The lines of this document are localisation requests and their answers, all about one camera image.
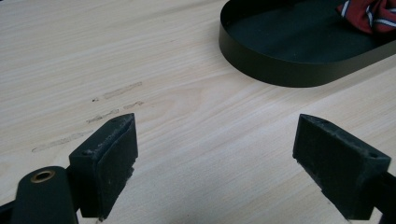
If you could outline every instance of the black oval tray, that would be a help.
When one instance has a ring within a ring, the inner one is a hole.
[[[219,46],[235,68],[286,87],[329,83],[396,53],[396,41],[361,33],[335,11],[344,0],[231,0]]]

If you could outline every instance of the light wood surface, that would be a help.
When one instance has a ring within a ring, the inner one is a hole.
[[[0,204],[135,113],[139,158],[105,223],[347,223],[291,156],[298,117],[396,158],[396,56],[321,87],[261,83],[219,51],[225,3],[0,2]]]

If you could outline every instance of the wooden table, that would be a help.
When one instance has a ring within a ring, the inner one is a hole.
[[[298,117],[395,158],[396,56],[321,87],[262,83],[219,51],[225,3],[0,2],[0,204],[135,113],[139,158],[105,223],[347,223],[291,156]]]

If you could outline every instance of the rubber gripper pad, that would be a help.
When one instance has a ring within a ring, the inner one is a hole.
[[[69,156],[83,217],[107,218],[137,158],[134,114],[109,120]]]
[[[325,119],[301,115],[293,158],[346,219],[369,219],[370,180],[385,173],[390,157]]]

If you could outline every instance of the fabric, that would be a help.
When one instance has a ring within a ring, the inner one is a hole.
[[[396,0],[349,0],[336,10],[364,33],[388,34],[396,31]]]

